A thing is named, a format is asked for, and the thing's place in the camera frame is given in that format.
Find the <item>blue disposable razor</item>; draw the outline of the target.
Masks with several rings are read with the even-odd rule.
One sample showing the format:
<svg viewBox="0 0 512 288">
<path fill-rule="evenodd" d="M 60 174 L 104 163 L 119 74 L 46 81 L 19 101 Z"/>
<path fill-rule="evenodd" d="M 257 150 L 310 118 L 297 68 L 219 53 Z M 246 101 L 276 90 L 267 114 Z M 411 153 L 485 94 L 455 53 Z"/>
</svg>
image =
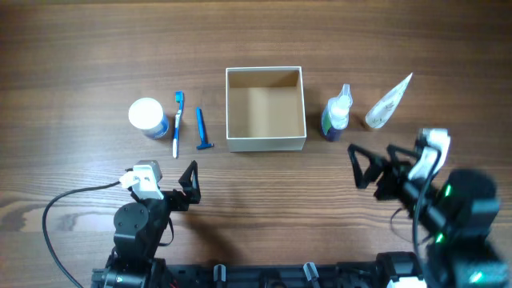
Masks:
<svg viewBox="0 0 512 288">
<path fill-rule="evenodd" d="M 200 107 L 196 108 L 196 118 L 198 123 L 198 133 L 201 140 L 201 143 L 196 147 L 196 149 L 205 150 L 214 147 L 214 144 L 207 140 L 206 127 L 202 115 L 202 109 Z"/>
</svg>

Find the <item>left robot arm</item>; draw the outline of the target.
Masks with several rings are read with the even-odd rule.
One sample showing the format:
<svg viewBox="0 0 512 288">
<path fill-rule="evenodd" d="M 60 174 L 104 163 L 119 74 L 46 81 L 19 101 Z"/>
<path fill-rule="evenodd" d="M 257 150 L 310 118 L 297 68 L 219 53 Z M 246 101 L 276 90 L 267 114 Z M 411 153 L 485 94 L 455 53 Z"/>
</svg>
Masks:
<svg viewBox="0 0 512 288">
<path fill-rule="evenodd" d="M 114 215 L 114 248 L 106 266 L 94 269 L 92 287 L 177 287 L 176 277 L 166 260 L 156 258 L 166 228 L 172 228 L 170 213 L 187 211 L 200 203 L 198 164 L 192 161 L 178 180 L 180 190 L 162 191 L 158 182 L 162 171 L 157 161 L 141 160 L 128 169 L 119 181 L 134 199 Z"/>
</svg>

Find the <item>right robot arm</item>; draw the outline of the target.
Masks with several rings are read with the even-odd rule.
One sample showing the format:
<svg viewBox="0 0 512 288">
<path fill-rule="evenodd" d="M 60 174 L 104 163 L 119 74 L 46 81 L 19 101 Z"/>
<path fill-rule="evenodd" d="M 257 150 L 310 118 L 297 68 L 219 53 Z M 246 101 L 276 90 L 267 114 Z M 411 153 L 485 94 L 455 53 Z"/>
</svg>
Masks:
<svg viewBox="0 0 512 288">
<path fill-rule="evenodd" d="M 509 267 L 488 239 L 500 201 L 492 177 L 455 169 L 442 187 L 433 186 L 439 148 L 419 143 L 414 150 L 390 145 L 383 157 L 361 146 L 347 149 L 355 185 L 375 183 L 379 201 L 398 200 L 413 221 L 412 243 L 423 226 L 432 238 L 422 264 L 430 287 L 508 287 Z"/>
</svg>

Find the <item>white squeeze tube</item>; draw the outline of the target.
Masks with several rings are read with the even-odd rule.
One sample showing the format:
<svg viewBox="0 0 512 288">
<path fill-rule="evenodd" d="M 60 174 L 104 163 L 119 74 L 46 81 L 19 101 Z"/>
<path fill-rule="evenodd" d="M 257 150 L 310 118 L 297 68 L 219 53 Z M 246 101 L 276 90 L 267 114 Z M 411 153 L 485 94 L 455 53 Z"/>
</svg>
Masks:
<svg viewBox="0 0 512 288">
<path fill-rule="evenodd" d="M 387 123 L 402 100 L 412 76 L 413 73 L 410 73 L 370 109 L 365 116 L 369 128 L 379 129 Z"/>
</svg>

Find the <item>clear spray bottle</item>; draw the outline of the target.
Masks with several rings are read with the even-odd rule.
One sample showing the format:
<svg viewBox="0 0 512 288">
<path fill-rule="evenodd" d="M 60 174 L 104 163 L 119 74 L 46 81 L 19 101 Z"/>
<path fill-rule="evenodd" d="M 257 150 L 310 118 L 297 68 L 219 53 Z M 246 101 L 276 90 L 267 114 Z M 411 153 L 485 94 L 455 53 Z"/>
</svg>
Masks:
<svg viewBox="0 0 512 288">
<path fill-rule="evenodd" d="M 349 124 L 352 104 L 349 84 L 344 84 L 339 95 L 328 101 L 321 118 L 322 133 L 328 141 L 335 142 L 341 138 Z"/>
</svg>

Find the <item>cotton swab tub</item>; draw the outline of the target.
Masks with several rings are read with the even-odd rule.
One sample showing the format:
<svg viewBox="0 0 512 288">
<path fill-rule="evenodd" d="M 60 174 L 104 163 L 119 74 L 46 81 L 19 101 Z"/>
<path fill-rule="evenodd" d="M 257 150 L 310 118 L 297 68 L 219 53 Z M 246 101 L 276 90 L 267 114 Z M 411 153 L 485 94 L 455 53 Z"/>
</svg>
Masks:
<svg viewBox="0 0 512 288">
<path fill-rule="evenodd" d="M 170 128 L 162 105 L 154 98 L 136 100 L 129 108 L 128 118 L 135 128 L 152 139 L 162 138 Z"/>
</svg>

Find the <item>blue white toothbrush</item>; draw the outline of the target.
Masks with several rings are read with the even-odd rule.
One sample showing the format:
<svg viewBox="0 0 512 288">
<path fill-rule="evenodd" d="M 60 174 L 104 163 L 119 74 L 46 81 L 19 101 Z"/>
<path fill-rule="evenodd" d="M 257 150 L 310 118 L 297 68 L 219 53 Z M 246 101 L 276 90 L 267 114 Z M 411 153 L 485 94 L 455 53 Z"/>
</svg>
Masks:
<svg viewBox="0 0 512 288">
<path fill-rule="evenodd" d="M 179 129 L 180 122 L 182 118 L 182 112 L 184 107 L 184 93 L 182 91 L 177 91 L 175 93 L 175 100 L 178 103 L 178 111 L 174 117 L 174 136 L 172 142 L 172 155 L 174 158 L 178 158 L 178 148 L 179 148 Z"/>
</svg>

